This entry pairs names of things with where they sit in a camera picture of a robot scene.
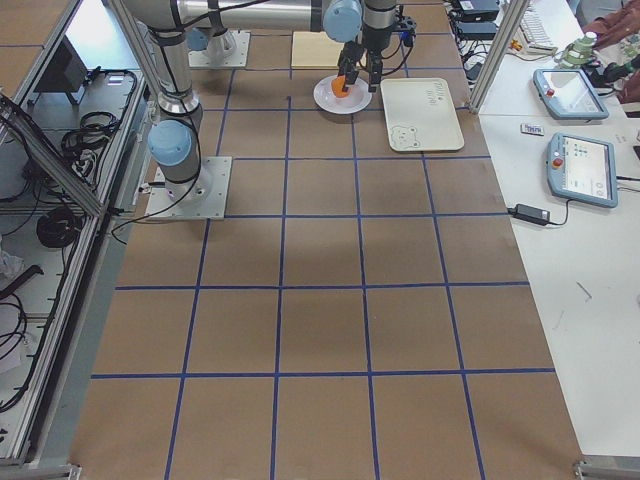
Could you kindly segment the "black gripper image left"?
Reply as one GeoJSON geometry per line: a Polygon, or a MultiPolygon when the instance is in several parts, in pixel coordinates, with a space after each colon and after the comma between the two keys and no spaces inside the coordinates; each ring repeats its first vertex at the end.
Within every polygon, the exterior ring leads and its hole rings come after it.
{"type": "MultiPolygon", "coordinates": [[[[363,20],[360,44],[367,50],[368,92],[375,93],[382,80],[383,58],[381,52],[389,47],[391,36],[400,34],[405,47],[413,46],[416,22],[412,17],[392,14],[388,18],[369,17],[363,20]]],[[[364,48],[358,43],[345,43],[338,59],[338,75],[346,76],[351,88],[358,78],[358,62],[364,48]]]]}

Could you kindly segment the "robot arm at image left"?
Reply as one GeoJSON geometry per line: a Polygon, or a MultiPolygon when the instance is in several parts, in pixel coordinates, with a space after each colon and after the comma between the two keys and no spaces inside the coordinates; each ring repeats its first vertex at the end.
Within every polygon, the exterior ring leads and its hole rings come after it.
{"type": "Polygon", "coordinates": [[[348,89],[366,62],[371,91],[383,78],[383,52],[393,35],[407,45],[415,22],[394,1],[127,1],[126,10],[148,29],[156,62],[160,120],[147,137],[164,177],[161,203],[150,203],[146,218],[221,219],[232,161],[205,157],[199,142],[202,107],[193,89],[188,31],[203,24],[215,34],[229,29],[324,32],[341,44],[338,77],[348,89]]]}

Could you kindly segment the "arm base plate image right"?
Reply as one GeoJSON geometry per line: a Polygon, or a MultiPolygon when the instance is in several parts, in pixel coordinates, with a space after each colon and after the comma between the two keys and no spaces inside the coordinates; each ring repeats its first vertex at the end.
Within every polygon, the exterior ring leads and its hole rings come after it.
{"type": "Polygon", "coordinates": [[[193,29],[187,34],[189,65],[191,69],[245,68],[248,60],[250,32],[227,30],[217,36],[193,29]]]}

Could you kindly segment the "arm base plate image left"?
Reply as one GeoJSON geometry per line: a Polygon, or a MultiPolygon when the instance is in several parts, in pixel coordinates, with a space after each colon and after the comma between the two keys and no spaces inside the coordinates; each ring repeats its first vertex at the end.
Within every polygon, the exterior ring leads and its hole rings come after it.
{"type": "Polygon", "coordinates": [[[151,221],[160,220],[223,220],[232,170],[229,156],[207,156],[202,159],[200,176],[194,186],[166,182],[160,167],[154,181],[161,186],[151,187],[145,210],[151,221]]]}

